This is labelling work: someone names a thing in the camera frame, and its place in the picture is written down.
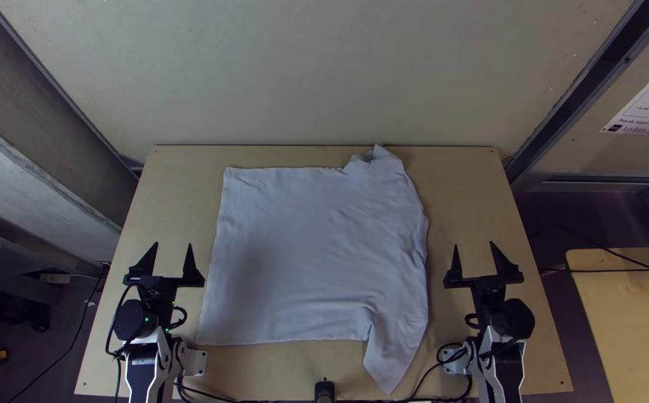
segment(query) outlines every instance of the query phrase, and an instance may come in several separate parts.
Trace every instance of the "black mount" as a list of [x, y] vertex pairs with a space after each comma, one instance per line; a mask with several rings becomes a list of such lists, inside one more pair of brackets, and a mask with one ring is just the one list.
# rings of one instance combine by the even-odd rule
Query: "black mount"
[[144, 313], [140, 313], [141, 310], [138, 309], [137, 304], [129, 300], [126, 304], [123, 304], [121, 309], [123, 312], [119, 313], [118, 318], [120, 322], [124, 322], [135, 313], [138, 314], [137, 318], [142, 316], [145, 321], [145, 317], [150, 314], [157, 318], [157, 324], [167, 333], [178, 288], [204, 287], [205, 278], [195, 266], [195, 256], [192, 253], [191, 244], [188, 245], [188, 252], [185, 255], [185, 263], [183, 264], [183, 276], [180, 278], [153, 275], [157, 253], [158, 243], [154, 243], [138, 263], [128, 268], [128, 274], [123, 278], [123, 284], [137, 285], [138, 296], [140, 297], [139, 303], [142, 304], [141, 310]]
[[477, 323], [471, 323], [469, 315], [466, 322], [479, 330], [480, 337], [486, 326], [493, 325], [499, 334], [527, 339], [535, 325], [533, 314], [520, 299], [506, 300], [506, 284], [523, 283], [524, 275], [518, 270], [518, 265], [511, 263], [493, 242], [489, 242], [489, 245], [496, 266], [495, 275], [464, 278], [459, 247], [454, 246], [454, 258], [451, 268], [444, 276], [444, 288], [471, 288]]

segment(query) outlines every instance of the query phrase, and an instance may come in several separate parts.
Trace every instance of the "beige wall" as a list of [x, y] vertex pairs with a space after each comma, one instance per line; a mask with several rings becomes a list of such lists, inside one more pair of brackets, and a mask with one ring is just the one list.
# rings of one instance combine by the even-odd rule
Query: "beige wall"
[[512, 154], [633, 0], [0, 0], [120, 152], [434, 144]]
[[533, 171], [649, 176], [649, 135], [598, 132], [648, 82], [649, 45]]
[[0, 136], [122, 225], [136, 180], [0, 25]]

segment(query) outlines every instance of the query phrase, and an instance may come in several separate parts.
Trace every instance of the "metal frame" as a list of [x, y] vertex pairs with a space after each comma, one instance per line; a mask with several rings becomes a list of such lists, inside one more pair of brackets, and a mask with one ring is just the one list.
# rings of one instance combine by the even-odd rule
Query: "metal frame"
[[110, 144], [108, 139], [101, 133], [101, 131], [93, 124], [93, 122], [88, 119], [88, 116], [76, 105], [76, 103], [71, 99], [69, 94], [61, 87], [60, 84], [58, 84], [58, 81], [54, 78], [53, 75], [51, 75], [50, 72], [46, 69], [46, 67], [41, 63], [41, 60], [39, 60], [38, 57], [36, 57], [36, 54], [34, 54], [34, 51], [31, 50], [31, 48], [28, 47], [26, 42], [19, 36], [19, 34], [16, 32], [16, 30], [11, 26], [11, 24], [6, 20], [4, 17], [4, 14], [1, 13], [0, 11], [0, 24], [6, 32], [9, 33], [11, 38], [16, 42], [16, 44], [21, 48], [21, 50], [26, 53], [26, 56], [28, 56], [29, 59], [31, 59], [31, 62], [36, 66], [36, 68], [43, 74], [43, 76], [46, 78], [46, 80], [51, 83], [51, 86], [56, 90], [56, 92], [61, 96], [61, 98], [68, 104], [69, 107], [74, 111], [76, 116], [78, 116], [83, 123], [86, 124], [86, 126], [91, 130], [91, 132], [94, 133], [94, 135], [106, 146], [108, 151], [110, 151], [113, 155], [116, 156], [116, 159], [128, 169], [128, 171], [133, 175], [136, 179], [138, 179], [138, 175], [136, 175], [132, 170], [131, 167], [123, 161], [121, 158], [121, 155], [116, 151], [116, 149], [113, 147], [113, 145]]
[[526, 174], [598, 100], [649, 43], [649, 0], [638, 0], [613, 28], [563, 97], [506, 166], [512, 187], [531, 185]]

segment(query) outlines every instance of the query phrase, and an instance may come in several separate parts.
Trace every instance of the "wooden board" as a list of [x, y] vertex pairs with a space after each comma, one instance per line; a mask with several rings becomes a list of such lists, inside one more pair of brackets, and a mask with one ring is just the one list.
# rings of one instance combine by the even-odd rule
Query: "wooden board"
[[121, 153], [496, 146], [533, 132], [633, 0], [0, 0]]
[[539, 174], [649, 176], [649, 135], [599, 133], [649, 82], [649, 44], [539, 161]]
[[[344, 166], [369, 147], [158, 146], [145, 171], [125, 223], [91, 330], [76, 393], [111, 395], [116, 365], [104, 353], [104, 340], [124, 286], [123, 275], [158, 241], [156, 273], [177, 276], [188, 243], [207, 276], [226, 166]], [[437, 348], [470, 333], [463, 317], [474, 311], [468, 290], [444, 290], [442, 279], [459, 244], [465, 274], [495, 272], [489, 249], [494, 241], [521, 265], [526, 281], [509, 288], [536, 315], [526, 352], [524, 393], [571, 390], [561, 345], [536, 265], [499, 156], [491, 148], [390, 147], [414, 180], [430, 221], [430, 323], [421, 347], [393, 396], [385, 395], [365, 371], [365, 343], [312, 341], [255, 346], [202, 347], [209, 353], [206, 376], [188, 384], [236, 399], [309, 400], [315, 382], [336, 382], [339, 399], [402, 399], [435, 362]], [[178, 291], [176, 304], [190, 319], [177, 334], [195, 338], [204, 288]], [[455, 396], [465, 381], [436, 372], [421, 389], [424, 396]], [[128, 387], [121, 386], [122, 396]]]
[[[616, 249], [649, 264], [649, 248]], [[600, 249], [568, 251], [575, 270], [639, 269]], [[574, 273], [615, 403], [649, 402], [649, 272]]]

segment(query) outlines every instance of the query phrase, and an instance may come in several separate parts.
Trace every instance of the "floor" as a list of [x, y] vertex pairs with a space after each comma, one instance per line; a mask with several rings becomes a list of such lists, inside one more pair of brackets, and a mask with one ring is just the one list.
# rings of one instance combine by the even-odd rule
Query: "floor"
[[[532, 236], [533, 254], [540, 267], [563, 264], [565, 251], [569, 249], [592, 247], [589, 241], [552, 228], [552, 225], [563, 224], [605, 246], [649, 246], [649, 203], [640, 194], [525, 193], [516, 201], [526, 232]], [[598, 350], [571, 277], [565, 273], [546, 275], [543, 284], [575, 391], [525, 396], [524, 402], [611, 402]], [[52, 329], [47, 333], [38, 334], [28, 325], [0, 325], [0, 337], [3, 337], [0, 343], [7, 343], [12, 353], [11, 368], [16, 364], [26, 366], [26, 363], [31, 368], [45, 368], [54, 357], [65, 351], [78, 326], [89, 292], [89, 287], [72, 287], [61, 306], [54, 309]], [[95, 307], [87, 309], [84, 329], [69, 356], [15, 403], [113, 401], [109, 397], [72, 394], [94, 314]], [[5, 365], [0, 367], [0, 402], [6, 402], [34, 375], [33, 372], [12, 372]]]

